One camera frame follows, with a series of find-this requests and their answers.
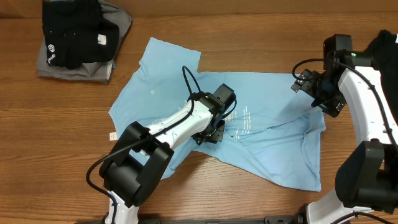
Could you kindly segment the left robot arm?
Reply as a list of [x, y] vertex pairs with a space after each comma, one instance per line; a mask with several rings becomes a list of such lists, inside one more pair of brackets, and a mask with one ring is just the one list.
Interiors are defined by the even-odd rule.
[[137, 223], [137, 210], [158, 186], [175, 148], [187, 139], [197, 144], [223, 138], [225, 111], [236, 106], [234, 91], [222, 84], [214, 93], [192, 93], [169, 118], [147, 127], [131, 123], [99, 169], [110, 196], [103, 223]]

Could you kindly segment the light blue t-shirt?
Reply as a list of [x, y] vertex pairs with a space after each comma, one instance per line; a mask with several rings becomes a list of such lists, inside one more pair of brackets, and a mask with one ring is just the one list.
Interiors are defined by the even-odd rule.
[[291, 89], [284, 73], [198, 72], [201, 53], [155, 38], [149, 40], [139, 69], [113, 103], [109, 115], [117, 134], [137, 121], [158, 123], [178, 112], [189, 89], [234, 90], [224, 136], [216, 144], [189, 139], [176, 148], [165, 170], [170, 177], [192, 151], [244, 169], [278, 185], [320, 191], [320, 142], [323, 112], [305, 93]]

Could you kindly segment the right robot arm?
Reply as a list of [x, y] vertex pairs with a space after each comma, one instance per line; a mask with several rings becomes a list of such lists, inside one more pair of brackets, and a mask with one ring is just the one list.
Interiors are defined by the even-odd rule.
[[336, 173], [335, 187], [307, 205], [289, 223], [349, 223], [364, 216], [385, 223], [373, 211], [397, 208], [397, 123], [382, 89], [381, 68], [371, 54], [353, 50], [350, 35], [335, 34], [323, 43], [323, 71], [294, 75], [293, 91], [304, 91], [337, 117], [347, 106], [356, 149]]

